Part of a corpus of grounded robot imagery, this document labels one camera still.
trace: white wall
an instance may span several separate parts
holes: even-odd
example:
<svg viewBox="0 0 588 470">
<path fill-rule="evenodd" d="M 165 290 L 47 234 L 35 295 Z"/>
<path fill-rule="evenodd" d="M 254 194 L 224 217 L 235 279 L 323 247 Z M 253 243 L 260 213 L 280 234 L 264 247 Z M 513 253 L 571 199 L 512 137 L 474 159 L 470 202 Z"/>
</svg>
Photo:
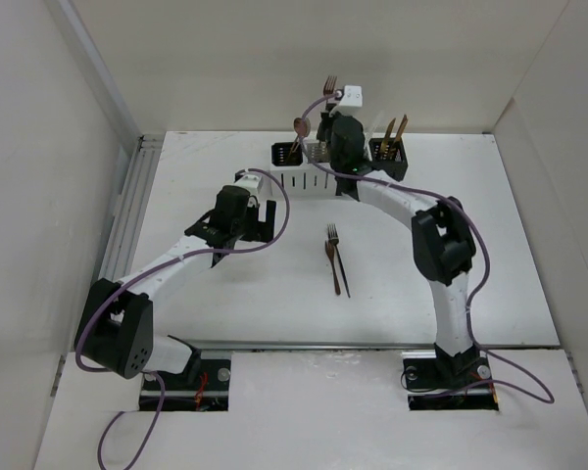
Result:
<svg viewBox="0 0 588 470">
<path fill-rule="evenodd" d="M 119 139 L 42 0 L 0 0 L 0 469 L 31 468 Z"/>
<path fill-rule="evenodd" d="M 588 406 L 588 0 L 570 0 L 495 135 Z"/>
<path fill-rule="evenodd" d="M 566 0 L 75 0 L 145 132 L 286 130 L 329 73 L 361 117 L 490 130 Z"/>
</svg>

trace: white table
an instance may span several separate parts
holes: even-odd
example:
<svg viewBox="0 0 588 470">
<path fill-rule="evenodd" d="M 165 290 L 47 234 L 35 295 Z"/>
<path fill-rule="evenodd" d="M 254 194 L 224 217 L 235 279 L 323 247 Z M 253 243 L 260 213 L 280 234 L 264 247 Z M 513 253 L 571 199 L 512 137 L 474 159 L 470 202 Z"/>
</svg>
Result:
<svg viewBox="0 0 588 470">
<path fill-rule="evenodd" d="M 236 170 L 268 169 L 271 144 L 290 139 L 288 132 L 169 132 L 133 269 L 167 250 L 212 208 Z M 490 249 L 492 277 L 473 309 L 480 341 L 556 346 L 494 137 L 408 134 L 405 147 L 410 162 L 405 183 L 458 197 Z M 280 204 L 277 224 L 283 213 Z M 350 300 L 333 294 L 322 248 L 328 222 L 335 222 L 340 234 Z M 477 255 L 472 285 L 482 269 Z M 228 257 L 194 279 L 165 305 L 156 305 L 155 324 L 158 331 L 183 338 L 242 342 L 425 345 L 436 331 L 409 230 L 374 208 L 344 200 L 293 202 L 290 225 L 277 245 Z"/>
<path fill-rule="evenodd" d="M 588 416 L 562 351 L 507 351 L 544 380 L 546 405 L 497 387 L 500 411 L 409 411 L 398 352 L 243 352 L 228 412 L 168 412 L 134 470 L 588 470 Z M 498 361 L 494 377 L 537 391 Z M 98 468 L 96 447 L 140 382 L 88 374 L 68 357 L 36 470 Z M 151 412 L 129 413 L 104 447 L 110 470 L 132 458 Z"/>
</svg>

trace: purple cable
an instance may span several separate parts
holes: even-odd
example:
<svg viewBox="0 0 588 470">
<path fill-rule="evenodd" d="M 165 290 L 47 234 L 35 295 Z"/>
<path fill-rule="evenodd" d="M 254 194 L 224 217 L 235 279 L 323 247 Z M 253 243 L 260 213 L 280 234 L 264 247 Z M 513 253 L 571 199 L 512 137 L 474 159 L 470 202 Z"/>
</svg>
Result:
<svg viewBox="0 0 588 470">
<path fill-rule="evenodd" d="M 331 99 L 331 98 L 335 98 L 337 96 L 336 93 L 332 94 L 332 95 L 328 95 L 328 96 L 324 96 L 320 99 L 315 100 L 303 113 L 303 115 L 301 116 L 301 119 L 303 121 L 305 121 L 305 119 L 307 118 L 308 114 L 312 111 L 313 108 L 315 108 L 317 105 Z M 345 179 L 353 179 L 356 181 L 366 181 L 369 183 L 376 183 L 376 184 L 382 184 L 384 186 L 389 186 L 393 189 L 396 189 L 398 191 L 404 191 L 406 193 L 412 193 L 412 194 L 421 194 L 422 196 L 428 196 L 430 198 L 434 198 L 437 200 L 440 200 L 442 202 L 444 202 L 445 204 L 447 204 L 448 206 L 450 206 L 451 208 L 453 208 L 457 213 L 459 213 L 462 218 L 465 220 L 465 222 L 468 224 L 468 226 L 470 227 L 470 230 L 472 231 L 472 233 L 474 234 L 475 238 L 477 239 L 477 243 L 479 244 L 479 247 L 481 248 L 481 253 L 483 254 L 483 258 L 484 258 L 484 272 L 483 272 L 483 277 L 481 278 L 481 281 L 479 281 L 479 283 L 476 285 L 476 287 L 470 292 L 470 294 L 468 295 L 468 298 L 466 300 L 466 326 L 468 328 L 468 335 L 470 336 L 470 339 L 472 340 L 472 342 L 475 344 L 475 346 L 485 352 L 488 355 L 491 355 L 492 357 L 495 357 L 501 361 L 503 361 L 504 363 L 511 365 L 512 367 L 515 367 L 516 369 L 520 370 L 521 372 L 525 373 L 528 377 L 530 377 L 534 382 L 536 382 L 536 384 L 538 384 L 540 386 L 540 388 L 542 390 L 545 391 L 545 393 L 547 394 L 548 398 L 545 399 L 543 397 L 540 397 L 538 395 L 535 395 L 532 392 L 529 392 L 528 390 L 525 390 L 521 387 L 519 387 L 518 385 L 512 384 L 510 382 L 506 382 L 503 380 L 497 380 L 497 379 L 488 379 L 488 380 L 480 380 L 477 382 L 473 382 L 472 384 L 469 384 L 465 387 L 462 387 L 460 389 L 455 389 L 455 390 L 451 390 L 451 391 L 447 391 L 447 392 L 442 392 L 440 394 L 434 394 L 434 395 L 429 395 L 428 397 L 433 398 L 433 399 L 439 399 L 439 398 L 443 398 L 443 397 L 449 397 L 452 395 L 455 395 L 459 392 L 463 392 L 465 390 L 468 389 L 472 389 L 474 387 L 479 387 L 481 385 L 485 385 L 485 384 L 499 384 L 499 385 L 503 385 L 505 387 L 510 387 L 511 389 L 517 390 L 518 392 L 521 392 L 525 395 L 528 395 L 530 397 L 532 397 L 533 399 L 542 401 L 544 403 L 547 404 L 552 404 L 556 402 L 555 397 L 553 396 L 553 394 L 551 393 L 551 390 L 549 390 L 549 388 L 533 373 L 531 373 L 529 370 L 525 369 L 523 366 L 521 366 L 520 364 L 507 359 L 501 355 L 498 355 L 495 352 L 491 352 L 488 348 L 486 348 L 485 346 L 481 345 L 476 338 L 474 337 L 474 332 L 472 331 L 472 318 L 470 316 L 470 307 L 472 306 L 472 301 L 474 300 L 474 297 L 477 295 L 477 293 L 479 291 L 481 291 L 481 289 L 483 289 L 483 286 L 485 286 L 486 282 L 488 281 L 488 278 L 490 277 L 490 253 L 488 252 L 488 249 L 486 248 L 486 244 L 483 241 L 483 237 L 481 236 L 481 234 L 479 233 L 479 230 L 477 230 L 476 225 L 474 224 L 474 222 L 470 219 L 470 217 L 464 212 L 464 210 L 458 206 L 456 203 L 454 203 L 452 200 L 450 200 L 449 198 L 446 198 L 438 193 L 435 193 L 433 191 L 427 191 L 425 189 L 417 189 L 417 188 L 410 188 L 408 186 L 403 186 L 401 184 L 388 184 L 387 181 L 383 181 L 381 179 L 376 179 L 376 178 L 369 178 L 367 176 L 357 176 L 354 174 L 346 174 L 346 173 L 339 173 L 337 171 L 333 171 L 332 169 L 329 168 L 325 168 L 324 166 L 318 164 L 317 162 L 315 162 L 307 153 L 307 149 L 305 148 L 305 138 L 299 136 L 299 143 L 301 148 L 303 149 L 303 153 L 305 154 L 305 157 L 307 157 L 307 160 L 310 164 L 312 164 L 313 166 L 315 166 L 316 168 L 331 174 L 333 176 L 336 177 L 340 177 L 340 178 L 345 178 Z"/>
<path fill-rule="evenodd" d="M 272 176 L 267 171 L 264 171 L 259 168 L 248 168 L 245 171 L 259 173 L 259 174 L 262 174 L 263 176 L 268 177 L 269 179 L 271 179 L 274 182 L 274 184 L 276 184 L 278 189 L 283 194 L 283 199 L 285 200 L 285 218 L 283 220 L 283 225 L 281 225 L 281 228 L 278 231 L 278 233 L 274 236 L 274 238 L 272 238 L 272 240 L 270 240 L 267 243 L 264 243 L 263 245 L 261 245 L 259 247 L 246 248 L 246 249 L 240 249 L 240 250 L 226 250 L 226 249 L 215 249 L 215 248 L 195 250 L 193 252 L 188 252 L 188 253 L 184 254 L 181 257 L 182 259 L 188 259 L 188 258 L 194 257 L 196 255 L 203 255 L 203 254 L 207 254 L 207 253 L 220 253 L 220 254 L 224 254 L 224 255 L 241 255 L 241 254 L 245 254 L 245 253 L 255 253 L 255 252 L 258 252 L 260 250 L 264 250 L 267 247 L 273 245 L 279 238 L 281 238 L 281 236 L 283 235 L 283 232 L 285 232 L 285 228 L 287 227 L 287 222 L 290 219 L 290 200 L 287 196 L 287 193 L 285 192 L 285 188 L 281 185 L 281 183 L 274 176 Z M 94 328 L 94 326 L 98 322 L 98 319 L 104 313 L 104 311 L 107 309 L 107 307 L 117 297 L 119 297 L 123 292 L 125 292 L 128 288 L 130 288 L 131 286 L 134 286 L 135 284 L 142 281 L 146 277 L 154 274 L 155 272 L 160 271 L 161 269 L 164 269 L 168 266 L 172 266 L 173 264 L 176 264 L 177 262 L 180 262 L 179 258 L 171 259 L 169 261 L 162 262 L 161 264 L 154 266 L 154 267 L 148 269 L 147 271 L 142 272 L 141 274 L 139 274 L 138 276 L 135 276 L 130 281 L 122 284 L 120 286 L 120 288 L 117 289 L 117 291 L 114 292 L 109 297 L 109 299 L 107 299 L 105 302 L 103 302 L 98 307 L 98 309 L 94 312 L 94 314 L 91 316 L 91 318 L 89 319 L 89 321 L 87 322 L 87 324 L 83 328 L 82 334 L 80 335 L 80 339 L 78 340 L 78 343 L 76 344 L 76 350 L 75 350 L 76 364 L 78 365 L 78 367 L 80 369 L 82 369 L 86 372 L 109 372 L 109 370 L 104 367 L 89 367 L 82 362 L 82 358 L 81 358 L 82 349 L 85 344 L 85 340 L 87 339 L 87 337 L 91 333 L 91 330 Z M 157 423 L 157 420 L 159 419 L 159 415 L 161 414 L 161 410 L 164 406 L 164 400 L 166 398 L 166 386 L 164 384 L 163 379 L 159 376 L 159 374 L 157 374 L 157 372 L 144 372 L 144 373 L 148 373 L 148 374 L 154 376 L 155 379 L 157 379 L 157 382 L 159 382 L 159 386 L 161 387 L 161 394 L 159 395 L 159 403 L 157 404 L 157 409 L 155 410 L 155 415 L 153 416 L 153 420 L 150 423 L 150 427 L 148 428 L 148 431 L 146 432 L 146 436 L 144 436 L 144 439 L 141 443 L 141 446 L 139 446 L 137 453 L 135 454 L 133 459 L 130 461 L 130 463 L 128 463 L 128 466 L 124 468 L 124 470 L 130 469 L 135 464 L 135 462 L 139 458 L 142 450 L 146 447 L 146 443 L 148 443 L 148 439 L 150 438 L 150 435 L 152 434 L 153 429 L 155 429 L 155 424 Z M 120 417 L 123 414 L 125 414 L 125 411 L 119 412 L 114 417 L 114 419 L 112 419 L 110 421 L 110 423 L 107 425 L 107 428 L 105 428 L 105 431 L 102 433 L 102 436 L 100 437 L 100 441 L 98 443 L 97 455 L 98 455 L 98 465 L 100 466 L 100 468 L 102 470 L 107 470 L 107 467 L 105 467 L 105 464 L 102 461 L 103 443 L 105 442 L 105 438 L 107 437 L 109 430 L 116 423 L 116 421 L 118 421 L 118 419 L 120 419 Z"/>
</svg>

